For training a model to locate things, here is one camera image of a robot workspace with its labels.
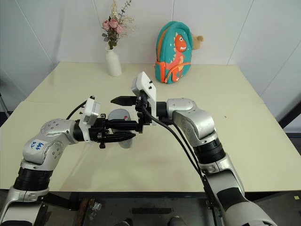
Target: white vase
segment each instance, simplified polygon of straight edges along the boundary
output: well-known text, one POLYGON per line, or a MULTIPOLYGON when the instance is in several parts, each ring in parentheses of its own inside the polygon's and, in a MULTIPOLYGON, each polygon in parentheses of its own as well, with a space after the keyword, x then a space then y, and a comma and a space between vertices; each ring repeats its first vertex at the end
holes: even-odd
POLYGON ((118 55, 114 52, 114 49, 106 48, 106 51, 105 60, 109 75, 120 76, 122 71, 118 55))

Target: orange dinosaur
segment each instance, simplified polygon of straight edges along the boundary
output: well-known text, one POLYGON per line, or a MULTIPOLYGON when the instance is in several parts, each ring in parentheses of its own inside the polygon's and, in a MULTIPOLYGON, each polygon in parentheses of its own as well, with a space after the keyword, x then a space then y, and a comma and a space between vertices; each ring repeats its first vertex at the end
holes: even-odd
MULTIPOLYGON (((181 35, 179 35, 178 33, 175 33, 175 37, 174 37, 174 58, 172 61, 170 61, 170 63, 165 64, 165 68, 168 70, 171 70, 173 67, 177 66, 178 64, 182 64, 184 62, 184 54, 182 52, 184 52, 186 50, 186 42, 183 39, 183 37, 181 35)), ((179 80, 180 77, 182 77, 182 72, 183 72, 183 65, 176 67, 173 71, 172 71, 172 80, 173 82, 176 82, 179 80)))

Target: gray cup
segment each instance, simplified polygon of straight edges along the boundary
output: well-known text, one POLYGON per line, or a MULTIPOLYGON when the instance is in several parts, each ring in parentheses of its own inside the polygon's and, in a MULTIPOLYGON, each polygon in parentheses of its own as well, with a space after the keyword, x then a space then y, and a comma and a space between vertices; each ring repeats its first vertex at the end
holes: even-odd
MULTIPOLYGON (((108 120, 113 120, 113 119, 124 119, 126 121, 130 121, 130 113, 125 110, 125 109, 116 109, 113 110, 109 113, 108 120)), ((111 129, 112 133, 118 132, 118 131, 124 131, 124 130, 119 130, 119 129, 111 129)), ((132 146, 132 139, 125 140, 118 142, 121 147, 123 148, 130 148, 132 146)))

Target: black cable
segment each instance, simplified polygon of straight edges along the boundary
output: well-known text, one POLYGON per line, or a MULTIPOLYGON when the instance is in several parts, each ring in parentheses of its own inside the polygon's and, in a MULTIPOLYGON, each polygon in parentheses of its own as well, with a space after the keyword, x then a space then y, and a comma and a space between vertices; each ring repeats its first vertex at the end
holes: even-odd
POLYGON ((193 151, 192 151, 190 145, 188 144, 186 138, 184 137, 182 131, 181 131, 180 128, 174 123, 174 121, 172 121, 171 123, 172 123, 172 125, 177 129, 177 131, 179 132, 180 136, 181 136, 182 139, 184 140, 186 146, 188 147, 188 149, 189 149, 189 151, 190 151, 190 154, 192 155, 192 157, 193 157, 193 159, 194 159, 194 162, 195 162, 196 165, 197 165, 198 171, 201 172, 201 169, 199 168, 199 165, 198 165, 198 160, 197 160, 195 154, 193 153, 193 151))
POLYGON ((193 168, 196 170, 196 172, 198 174, 200 174, 198 168, 195 166, 193 160, 191 159, 190 155, 188 154, 183 142, 180 140, 180 138, 178 137, 178 135, 167 125, 165 125, 164 123, 162 123, 161 121, 159 121, 158 119, 156 119, 155 117, 153 117, 145 108, 145 106, 142 107, 142 111, 143 113, 148 116, 149 118, 151 118, 153 121, 155 121, 156 123, 158 123, 159 125, 163 126, 164 128, 166 128, 169 132, 171 132, 173 134, 173 136, 176 138, 176 140, 180 143, 180 145, 182 146, 182 148, 184 149, 184 152, 186 153, 189 161, 191 162, 193 168))
POLYGON ((87 101, 84 101, 83 103, 81 103, 80 105, 78 105, 69 115, 68 117, 66 118, 67 120, 71 118, 71 116, 78 110, 80 109, 83 105, 86 104, 87 101))

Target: backpack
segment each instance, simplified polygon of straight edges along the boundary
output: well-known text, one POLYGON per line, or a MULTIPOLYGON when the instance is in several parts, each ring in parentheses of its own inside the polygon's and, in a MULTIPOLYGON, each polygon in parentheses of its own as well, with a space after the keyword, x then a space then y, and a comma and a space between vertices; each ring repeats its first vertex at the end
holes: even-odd
POLYGON ((167 23, 160 31, 155 64, 156 79, 174 83, 190 69, 192 34, 185 24, 177 21, 167 23))

